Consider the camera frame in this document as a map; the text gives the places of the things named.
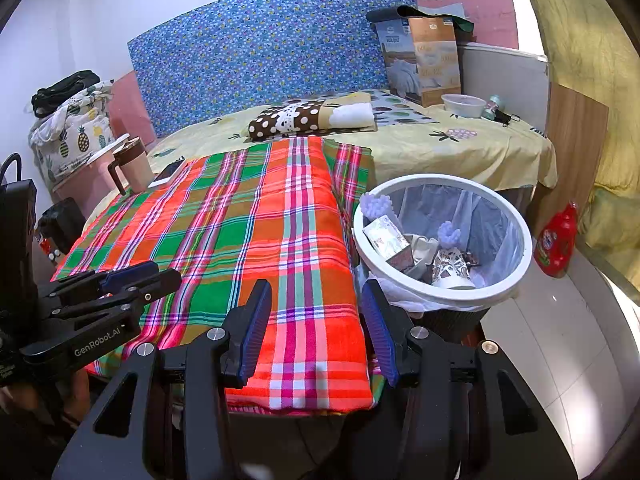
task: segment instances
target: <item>white tile floor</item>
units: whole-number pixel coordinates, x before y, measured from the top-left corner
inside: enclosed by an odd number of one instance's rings
[[[602,283],[606,291],[589,296],[590,306],[611,295]],[[618,368],[592,309],[568,276],[550,278],[532,262],[516,297],[482,320],[485,336],[504,349],[553,422],[579,478],[598,465],[626,421]]]

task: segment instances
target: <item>red bottle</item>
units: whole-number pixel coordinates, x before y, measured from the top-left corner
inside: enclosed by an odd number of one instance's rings
[[[564,275],[574,252],[577,232],[578,208],[575,202],[569,202],[564,211],[554,215],[538,237],[534,258],[545,274],[554,278]]]

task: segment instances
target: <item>wooden panel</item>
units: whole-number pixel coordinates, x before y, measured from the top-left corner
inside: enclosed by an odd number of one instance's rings
[[[556,149],[558,184],[538,185],[527,209],[527,224],[538,236],[570,200],[582,212],[593,187],[607,133],[609,108],[580,92],[551,83],[546,134]]]

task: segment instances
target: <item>folded cloth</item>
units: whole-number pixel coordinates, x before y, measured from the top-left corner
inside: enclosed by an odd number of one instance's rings
[[[170,348],[219,326],[267,279],[273,306],[253,377],[229,404],[349,412],[372,405],[345,243],[372,158],[315,137],[188,162],[166,189],[119,196],[75,243],[56,278],[152,259],[182,275],[142,333],[90,371],[110,376],[142,342]]]
[[[331,99],[293,99],[284,105],[267,108],[249,123],[248,130],[253,140],[266,140],[277,135],[322,135],[334,130],[361,130],[374,126],[371,95],[354,92]]]

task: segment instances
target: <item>blue gripper pad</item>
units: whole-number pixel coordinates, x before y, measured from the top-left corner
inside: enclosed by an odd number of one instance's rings
[[[374,286],[380,289],[378,282],[375,280],[367,281],[362,287],[360,311],[367,323],[367,330],[369,331],[373,348],[376,351],[380,371],[391,386],[396,386],[400,379],[400,373],[396,366],[396,345],[386,326],[376,295],[372,290]]]
[[[131,283],[150,278],[159,272],[158,264],[149,260],[120,270],[112,270],[107,277],[100,282],[103,293],[117,294]]]
[[[267,330],[267,322],[271,313],[271,285],[267,280],[255,282],[254,289],[251,291],[244,308],[254,308],[254,311],[242,340],[240,369],[238,371],[238,378],[242,384],[246,384],[255,372],[262,340]]]

